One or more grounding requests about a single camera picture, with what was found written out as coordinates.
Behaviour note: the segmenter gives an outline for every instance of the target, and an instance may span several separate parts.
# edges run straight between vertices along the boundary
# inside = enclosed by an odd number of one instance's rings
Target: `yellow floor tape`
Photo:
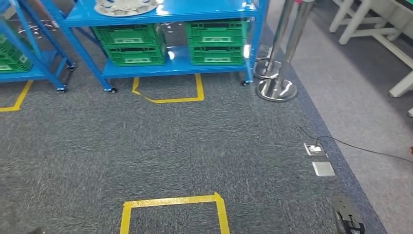
[[[23,103],[24,98],[26,97],[27,93],[29,92],[30,87],[32,86],[33,81],[29,80],[23,90],[21,91],[21,93],[19,94],[19,97],[16,100],[16,103],[14,103],[14,106],[11,107],[2,107],[0,108],[0,112],[10,112],[10,111],[18,111],[20,110],[20,106]]]
[[[170,98],[170,99],[150,99],[142,95],[137,88],[139,87],[139,78],[135,77],[133,79],[132,85],[132,93],[142,96],[144,99],[156,103],[156,104],[163,104],[163,103],[176,103],[176,102],[190,102],[190,101],[203,101],[204,100],[204,88],[202,86],[202,80],[200,74],[195,74],[195,83],[196,83],[196,93],[197,97],[184,97],[184,98]]]
[[[122,219],[120,222],[120,234],[129,234],[129,225],[131,221],[132,208],[182,205],[202,202],[216,202],[221,234],[229,234],[229,226],[228,219],[226,217],[225,203],[218,193],[214,193],[214,195],[205,196],[187,196],[140,201],[127,201],[123,203]]]

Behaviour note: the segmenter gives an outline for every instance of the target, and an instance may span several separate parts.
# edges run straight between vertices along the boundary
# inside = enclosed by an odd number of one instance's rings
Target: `blue metal shelf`
[[[245,71],[244,65],[238,66],[194,66],[189,58],[186,46],[168,47],[165,65],[161,66],[125,66],[115,67],[108,59],[103,69],[105,79],[186,75],[194,73],[239,72]]]
[[[45,28],[40,19],[35,15],[34,11],[29,7],[25,0],[9,0],[11,5],[15,8],[16,13],[20,19],[21,25],[26,30],[27,38],[33,48],[29,49],[26,44],[24,44],[13,32],[12,29],[6,24],[5,19],[0,19],[0,33],[4,34],[12,44],[14,44],[23,54],[32,62],[33,66],[28,72],[17,72],[17,73],[0,73],[0,82],[14,82],[14,81],[26,81],[26,80],[38,80],[38,79],[48,79],[53,85],[55,85],[57,90],[64,91],[65,85],[59,81],[59,75],[66,65],[68,67],[74,67],[74,63],[68,60],[66,53],[61,49],[58,43],[52,38],[49,31]],[[28,22],[25,18],[26,11],[27,15],[37,24],[42,31],[46,39],[54,47],[52,51],[41,51],[36,43],[35,38],[30,33]],[[50,66],[57,56],[61,57],[59,64],[55,72],[50,71]]]
[[[94,0],[79,0],[67,18],[60,22],[68,27],[126,25],[191,20],[252,17],[255,5],[245,0],[173,0],[158,1],[158,7],[148,13],[129,17],[109,17],[94,10]]]
[[[68,15],[64,15],[52,0],[40,0],[44,8],[60,26],[61,32],[83,58],[105,91],[114,91],[109,79],[183,75],[193,73],[214,73],[245,71],[245,82],[252,82],[256,52],[260,42],[266,3],[268,0],[158,0],[157,9],[130,17],[109,17],[94,10],[94,0],[73,0],[74,7]],[[107,61],[100,70],[94,59],[80,43],[73,29],[79,30],[88,39],[96,42],[81,27],[144,24],[156,22],[177,22],[192,20],[215,20],[229,18],[253,18],[250,25],[250,37],[246,48],[249,49],[244,66],[193,66],[186,47],[170,47],[169,59],[162,66],[115,67]]]
[[[55,59],[56,54],[57,54],[56,50],[43,51],[42,55],[43,55],[45,64],[51,64],[52,61]],[[30,80],[30,79],[35,80],[35,79],[46,79],[46,78],[44,77],[44,73],[38,66],[32,66],[32,68],[28,72],[0,73],[0,82],[25,81],[25,80]]]

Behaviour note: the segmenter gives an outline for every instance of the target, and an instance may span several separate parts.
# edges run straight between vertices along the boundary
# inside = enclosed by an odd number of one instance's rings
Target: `chrome stanchion base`
[[[255,61],[269,60],[271,48],[266,45],[260,45],[258,49],[258,56]]]
[[[265,75],[267,69],[267,60],[260,60],[255,62],[254,66],[254,76],[258,79],[275,79],[278,77],[278,73],[280,71],[281,63],[277,61],[273,61],[273,66],[269,76]]]
[[[289,80],[283,80],[282,84],[270,85],[271,82],[279,82],[275,79],[265,79],[257,85],[258,96],[274,102],[284,102],[293,99],[297,95],[297,87]]]

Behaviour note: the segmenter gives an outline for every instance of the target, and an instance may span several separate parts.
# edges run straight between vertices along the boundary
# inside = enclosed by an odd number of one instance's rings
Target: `floor outlet box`
[[[327,156],[320,144],[304,143],[304,148],[309,156]]]

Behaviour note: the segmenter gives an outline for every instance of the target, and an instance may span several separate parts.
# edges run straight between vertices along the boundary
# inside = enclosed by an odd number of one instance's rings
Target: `floor socket cover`
[[[333,167],[329,162],[313,162],[314,171],[318,176],[335,176]]]

